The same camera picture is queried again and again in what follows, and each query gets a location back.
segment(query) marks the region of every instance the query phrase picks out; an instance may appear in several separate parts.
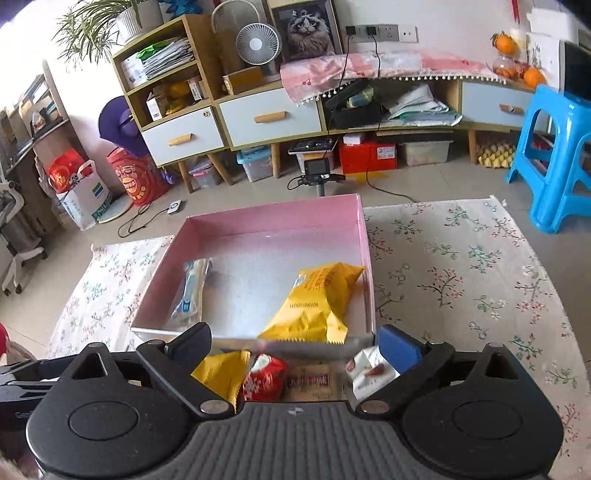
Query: framed picture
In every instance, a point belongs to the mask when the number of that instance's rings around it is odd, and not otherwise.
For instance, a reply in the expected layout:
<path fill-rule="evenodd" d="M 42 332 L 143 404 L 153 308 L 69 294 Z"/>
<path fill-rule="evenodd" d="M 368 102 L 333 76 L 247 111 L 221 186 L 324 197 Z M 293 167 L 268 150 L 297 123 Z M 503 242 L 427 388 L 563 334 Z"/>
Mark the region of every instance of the framed picture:
<path fill-rule="evenodd" d="M 284 61 L 343 53 L 331 0 L 268 0 L 268 5 L 283 40 Z"/>

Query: potted plant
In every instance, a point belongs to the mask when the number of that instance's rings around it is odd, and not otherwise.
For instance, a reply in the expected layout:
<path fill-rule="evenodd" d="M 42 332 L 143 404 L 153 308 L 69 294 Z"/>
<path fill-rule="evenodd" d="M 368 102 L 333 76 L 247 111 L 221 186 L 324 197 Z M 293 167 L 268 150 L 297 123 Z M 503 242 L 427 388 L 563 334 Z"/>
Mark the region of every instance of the potted plant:
<path fill-rule="evenodd" d="M 76 68 L 83 60 L 99 63 L 111 48 L 163 24 L 158 0 L 79 0 L 59 18 L 54 35 L 60 59 Z"/>

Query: pink box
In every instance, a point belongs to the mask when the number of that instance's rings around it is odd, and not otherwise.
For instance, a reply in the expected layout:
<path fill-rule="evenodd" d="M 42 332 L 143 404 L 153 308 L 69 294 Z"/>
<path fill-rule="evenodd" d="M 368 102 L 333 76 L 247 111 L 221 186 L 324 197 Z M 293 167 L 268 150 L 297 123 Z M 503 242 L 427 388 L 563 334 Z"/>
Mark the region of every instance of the pink box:
<path fill-rule="evenodd" d="M 184 263 L 213 257 L 203 290 L 203 321 L 213 346 L 309 358 L 351 358 L 374 342 L 374 283 L 361 199 L 356 194 L 270 203 L 189 217 L 154 274 L 132 330 L 169 340 L 166 328 Z M 349 303 L 344 345 L 259 340 L 302 268 L 364 265 Z"/>

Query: yellow bag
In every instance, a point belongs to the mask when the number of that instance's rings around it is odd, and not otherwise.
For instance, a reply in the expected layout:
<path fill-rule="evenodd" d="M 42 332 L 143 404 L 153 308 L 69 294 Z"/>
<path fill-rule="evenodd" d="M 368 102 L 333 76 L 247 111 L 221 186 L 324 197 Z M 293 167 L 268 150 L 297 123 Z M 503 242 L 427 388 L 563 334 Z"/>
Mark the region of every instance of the yellow bag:
<path fill-rule="evenodd" d="M 344 343 L 343 317 L 364 268 L 333 263 L 301 270 L 287 300 L 258 337 Z"/>
<path fill-rule="evenodd" d="M 191 376 L 228 400 L 235 409 L 238 392 L 248 373 L 250 357 L 251 353 L 246 350 L 207 356 Z"/>

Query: round base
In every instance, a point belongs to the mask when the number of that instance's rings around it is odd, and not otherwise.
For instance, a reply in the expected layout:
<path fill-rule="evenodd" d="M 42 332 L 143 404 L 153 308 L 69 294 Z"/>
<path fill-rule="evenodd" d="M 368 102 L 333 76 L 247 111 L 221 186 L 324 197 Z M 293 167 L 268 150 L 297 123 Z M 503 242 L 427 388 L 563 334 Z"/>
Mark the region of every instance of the round base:
<path fill-rule="evenodd" d="M 107 211 L 100 216 L 98 222 L 107 223 L 112 220 L 115 220 L 116 218 L 119 218 L 120 216 L 124 215 L 127 212 L 127 210 L 129 210 L 132 207 L 133 204 L 134 201 L 131 199 L 129 195 L 122 195 L 113 203 L 111 203 L 111 206 L 107 209 Z"/>

